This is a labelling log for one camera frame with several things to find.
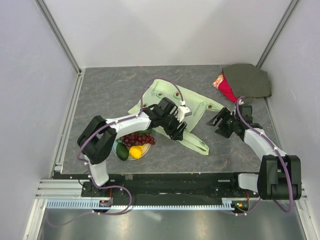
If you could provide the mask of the green lime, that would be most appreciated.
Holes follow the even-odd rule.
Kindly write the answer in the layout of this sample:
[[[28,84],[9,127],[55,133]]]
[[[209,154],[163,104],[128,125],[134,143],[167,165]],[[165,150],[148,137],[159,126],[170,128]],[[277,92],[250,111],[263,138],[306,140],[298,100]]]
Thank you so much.
[[[138,134],[142,134],[142,135],[146,135],[146,134],[151,134],[152,133],[152,129],[147,129],[147,130],[139,130],[137,131]]]

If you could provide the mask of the light green plastic bag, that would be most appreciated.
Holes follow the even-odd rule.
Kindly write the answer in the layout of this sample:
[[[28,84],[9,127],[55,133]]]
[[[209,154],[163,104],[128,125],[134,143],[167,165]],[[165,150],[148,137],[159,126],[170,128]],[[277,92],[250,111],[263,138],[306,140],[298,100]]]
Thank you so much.
[[[155,79],[144,92],[142,100],[139,100],[128,113],[135,114],[141,109],[141,104],[146,108],[153,104],[159,104],[164,98],[168,98],[177,106],[179,120],[185,114],[182,121],[186,122],[187,126],[183,131],[183,140],[180,143],[201,155],[207,156],[210,148],[191,131],[205,111],[219,112],[224,106],[187,88],[179,85],[175,86],[164,79]]]

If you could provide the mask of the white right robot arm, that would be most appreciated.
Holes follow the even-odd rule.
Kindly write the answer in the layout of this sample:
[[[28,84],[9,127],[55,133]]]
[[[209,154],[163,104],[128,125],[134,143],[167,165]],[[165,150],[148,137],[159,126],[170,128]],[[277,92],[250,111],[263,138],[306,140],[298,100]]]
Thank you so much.
[[[236,134],[260,159],[258,173],[239,173],[229,184],[235,197],[247,190],[258,193],[263,200],[299,200],[302,196],[301,161],[279,149],[265,134],[262,126],[253,122],[253,108],[239,105],[234,111],[222,108],[209,120],[208,126],[217,127],[215,133],[225,138]]]

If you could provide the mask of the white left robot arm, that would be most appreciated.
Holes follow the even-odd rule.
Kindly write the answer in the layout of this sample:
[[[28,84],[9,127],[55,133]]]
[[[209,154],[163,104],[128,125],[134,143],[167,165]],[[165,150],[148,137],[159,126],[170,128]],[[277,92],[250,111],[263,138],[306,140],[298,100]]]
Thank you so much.
[[[182,141],[187,127],[185,117],[192,114],[185,101],[177,106],[164,97],[157,104],[142,107],[138,113],[114,119],[95,116],[77,140],[80,154],[78,159],[88,165],[89,178],[93,182],[92,191],[99,197],[110,191],[106,159],[112,151],[114,142],[128,134],[146,131],[157,127],[163,128],[166,135],[174,141]]]

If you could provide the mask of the cream and blue plate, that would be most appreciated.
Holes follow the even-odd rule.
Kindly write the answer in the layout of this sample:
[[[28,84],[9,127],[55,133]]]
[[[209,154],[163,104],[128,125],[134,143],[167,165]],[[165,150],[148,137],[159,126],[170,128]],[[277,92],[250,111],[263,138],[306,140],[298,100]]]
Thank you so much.
[[[121,161],[139,160],[155,144],[152,130],[141,130],[126,134],[115,140],[113,152]]]

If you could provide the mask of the red cloth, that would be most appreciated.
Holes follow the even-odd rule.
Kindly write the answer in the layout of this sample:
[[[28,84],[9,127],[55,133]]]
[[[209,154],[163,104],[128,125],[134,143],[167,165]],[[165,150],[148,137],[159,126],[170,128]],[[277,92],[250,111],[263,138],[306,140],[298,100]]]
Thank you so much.
[[[234,95],[230,85],[227,80],[223,78],[223,80],[219,83],[218,89],[223,93],[223,95],[231,102],[236,103],[238,98]]]

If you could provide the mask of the red grape bunch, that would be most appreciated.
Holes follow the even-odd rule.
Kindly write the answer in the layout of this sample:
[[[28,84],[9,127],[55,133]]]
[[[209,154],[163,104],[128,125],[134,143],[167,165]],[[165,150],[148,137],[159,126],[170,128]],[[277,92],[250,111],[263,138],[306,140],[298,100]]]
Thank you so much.
[[[138,132],[122,136],[120,138],[120,141],[128,148],[135,146],[144,146],[145,144],[154,145],[156,143],[154,137],[149,133]]]

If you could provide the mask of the yellow crumpled fruit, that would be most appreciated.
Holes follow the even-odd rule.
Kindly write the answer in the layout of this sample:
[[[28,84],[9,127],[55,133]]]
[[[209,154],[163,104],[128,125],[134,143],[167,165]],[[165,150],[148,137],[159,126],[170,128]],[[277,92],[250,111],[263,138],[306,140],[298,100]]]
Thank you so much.
[[[133,159],[140,159],[144,154],[144,146],[143,145],[137,145],[132,146],[129,149],[129,156]]]

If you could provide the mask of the floral patterned cloth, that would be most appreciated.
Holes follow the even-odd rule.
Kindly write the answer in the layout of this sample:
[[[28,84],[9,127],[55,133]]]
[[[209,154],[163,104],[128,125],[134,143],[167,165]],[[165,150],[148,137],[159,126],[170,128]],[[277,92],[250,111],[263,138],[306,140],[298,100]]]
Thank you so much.
[[[221,84],[223,81],[224,81],[224,76],[223,76],[222,74],[220,74],[220,75],[218,76],[218,78],[212,83],[212,85],[213,85],[216,89],[218,89],[219,86],[220,86],[220,84]]]

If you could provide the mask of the olive green cloth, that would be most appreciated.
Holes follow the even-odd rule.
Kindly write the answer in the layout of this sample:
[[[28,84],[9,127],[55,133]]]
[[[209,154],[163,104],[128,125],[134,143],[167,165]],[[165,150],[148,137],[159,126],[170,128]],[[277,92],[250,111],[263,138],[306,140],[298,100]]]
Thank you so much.
[[[223,76],[235,97],[244,97],[245,102],[272,95],[272,84],[267,71],[249,63],[236,63],[222,69]]]

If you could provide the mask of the dark green avocado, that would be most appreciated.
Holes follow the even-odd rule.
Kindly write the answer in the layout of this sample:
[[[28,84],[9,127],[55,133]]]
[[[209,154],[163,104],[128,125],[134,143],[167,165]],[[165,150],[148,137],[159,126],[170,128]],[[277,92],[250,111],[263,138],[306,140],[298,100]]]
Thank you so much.
[[[121,161],[127,161],[129,158],[129,150],[122,142],[116,145],[116,155]]]

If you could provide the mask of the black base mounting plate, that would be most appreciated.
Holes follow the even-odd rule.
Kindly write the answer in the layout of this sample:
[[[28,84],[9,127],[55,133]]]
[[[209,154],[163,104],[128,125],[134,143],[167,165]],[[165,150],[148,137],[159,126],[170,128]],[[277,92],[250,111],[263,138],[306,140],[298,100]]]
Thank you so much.
[[[88,180],[82,184],[82,197],[125,197],[123,188],[132,196],[155,194],[187,194],[213,198],[257,198],[258,193],[238,186],[237,172],[220,173],[133,173],[110,174],[105,186],[96,188]]]

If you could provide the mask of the right aluminium frame rail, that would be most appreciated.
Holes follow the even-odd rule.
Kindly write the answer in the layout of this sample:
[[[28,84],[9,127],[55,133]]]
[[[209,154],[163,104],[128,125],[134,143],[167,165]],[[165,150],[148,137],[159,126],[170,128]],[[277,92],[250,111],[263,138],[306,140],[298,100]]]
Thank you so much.
[[[264,65],[265,61],[270,55],[273,47],[275,46],[277,40],[279,39],[281,33],[285,29],[287,23],[289,22],[291,16],[293,15],[299,3],[300,3],[300,0],[289,1],[287,8],[285,9],[281,19],[279,20],[275,30],[273,31],[269,41],[267,42],[260,58],[257,61],[257,64],[255,65],[257,68],[261,68]]]

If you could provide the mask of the aluminium frame rail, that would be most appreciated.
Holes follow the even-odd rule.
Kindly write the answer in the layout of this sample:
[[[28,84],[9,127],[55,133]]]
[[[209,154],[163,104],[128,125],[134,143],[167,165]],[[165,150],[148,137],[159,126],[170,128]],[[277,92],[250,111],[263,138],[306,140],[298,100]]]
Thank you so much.
[[[285,29],[287,23],[289,22],[291,16],[293,15],[299,3],[300,3],[300,0],[289,1],[287,8],[285,9],[281,19],[279,20],[275,30],[273,31],[269,41],[267,42],[260,58],[257,61],[257,64],[255,65],[257,68],[261,68],[264,65],[265,61],[270,55],[273,47],[275,46],[277,40],[279,39],[281,33]]]
[[[59,88],[59,98],[65,104],[65,113],[63,114],[61,130],[58,135],[58,142],[54,150],[52,158],[52,166],[49,176],[52,178],[55,173],[60,174],[63,170],[63,162],[65,152],[70,136],[72,120],[75,115],[76,105],[80,94],[80,89],[83,82],[84,70],[78,64],[70,46],[68,45],[61,28],[59,27],[47,0],[36,0],[42,16],[48,24],[59,49],[63,53],[63,59],[67,61],[67,67],[70,68],[70,73],[65,74],[64,86]]]

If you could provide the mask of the left aluminium frame rail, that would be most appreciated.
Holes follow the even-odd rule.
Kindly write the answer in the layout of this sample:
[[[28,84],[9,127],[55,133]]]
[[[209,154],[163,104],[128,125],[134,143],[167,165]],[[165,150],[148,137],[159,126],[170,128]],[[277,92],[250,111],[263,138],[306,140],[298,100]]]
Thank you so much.
[[[63,53],[63,59],[67,61],[67,67],[70,68],[70,73],[65,74],[64,86],[59,88],[59,98],[65,104],[65,113],[63,114],[61,130],[58,135],[58,142],[54,150],[52,158],[52,166],[49,176],[52,178],[55,173],[60,174],[63,170],[63,162],[65,152],[70,136],[72,120],[75,115],[76,105],[80,94],[80,89],[83,82],[84,70],[78,64],[70,46],[68,45],[61,28],[59,27],[47,0],[36,0],[42,16],[48,24],[59,49]]]

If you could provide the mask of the front aluminium extrusion frame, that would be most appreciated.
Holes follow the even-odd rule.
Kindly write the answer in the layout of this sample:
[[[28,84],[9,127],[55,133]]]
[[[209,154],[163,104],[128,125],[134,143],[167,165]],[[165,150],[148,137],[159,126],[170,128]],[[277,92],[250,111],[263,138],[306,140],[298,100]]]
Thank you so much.
[[[24,240],[36,240],[45,218],[48,200],[79,200],[82,187],[76,179],[42,179],[23,235]]]

